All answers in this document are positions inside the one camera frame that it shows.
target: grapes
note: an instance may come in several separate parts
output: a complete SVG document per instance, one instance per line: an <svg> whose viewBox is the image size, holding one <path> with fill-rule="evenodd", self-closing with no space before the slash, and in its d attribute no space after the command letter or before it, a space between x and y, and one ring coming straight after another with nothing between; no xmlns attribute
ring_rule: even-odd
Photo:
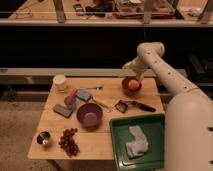
<svg viewBox="0 0 213 171"><path fill-rule="evenodd" d="M75 143L73 136L78 131L77 128L66 129L63 131L63 135L60 137L58 144L60 147L71 157L76 156L80 150L78 145Z"/></svg>

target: dish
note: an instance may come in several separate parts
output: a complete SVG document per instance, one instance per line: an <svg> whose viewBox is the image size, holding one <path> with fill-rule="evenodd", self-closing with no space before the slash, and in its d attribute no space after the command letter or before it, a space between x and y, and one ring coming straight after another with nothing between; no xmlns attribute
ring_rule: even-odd
<svg viewBox="0 0 213 171"><path fill-rule="evenodd" d="M77 111L77 120L85 127L97 127L103 116L103 111L100 106L95 103L86 103Z"/></svg>

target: towel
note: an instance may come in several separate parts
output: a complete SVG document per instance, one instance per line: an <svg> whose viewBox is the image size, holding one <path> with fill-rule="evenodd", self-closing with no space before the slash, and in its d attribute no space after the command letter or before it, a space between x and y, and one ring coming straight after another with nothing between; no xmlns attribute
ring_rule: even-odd
<svg viewBox="0 0 213 171"><path fill-rule="evenodd" d="M126 143L128 157L131 159L144 155L149 149L149 143L140 126L129 127L129 132L135 139Z"/></svg>

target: red object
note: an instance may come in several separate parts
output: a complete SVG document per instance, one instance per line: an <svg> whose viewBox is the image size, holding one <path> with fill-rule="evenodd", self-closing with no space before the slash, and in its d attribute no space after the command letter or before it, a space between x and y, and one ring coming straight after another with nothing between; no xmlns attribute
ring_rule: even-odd
<svg viewBox="0 0 213 171"><path fill-rule="evenodd" d="M71 104L71 103L72 103L73 98L76 96L76 93L77 93L77 89L74 88L74 89L71 91L70 95L67 97L67 103L68 103L68 104Z"/></svg>

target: tray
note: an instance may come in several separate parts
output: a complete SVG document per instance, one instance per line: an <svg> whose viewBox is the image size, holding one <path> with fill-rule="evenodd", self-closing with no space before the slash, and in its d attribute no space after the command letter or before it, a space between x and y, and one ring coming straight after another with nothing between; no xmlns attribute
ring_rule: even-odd
<svg viewBox="0 0 213 171"><path fill-rule="evenodd" d="M126 142L134 137L129 126L139 125L149 142L145 155L129 159ZM117 171L143 171L163 168L164 164L164 114L145 115L110 120L110 130Z"/></svg>

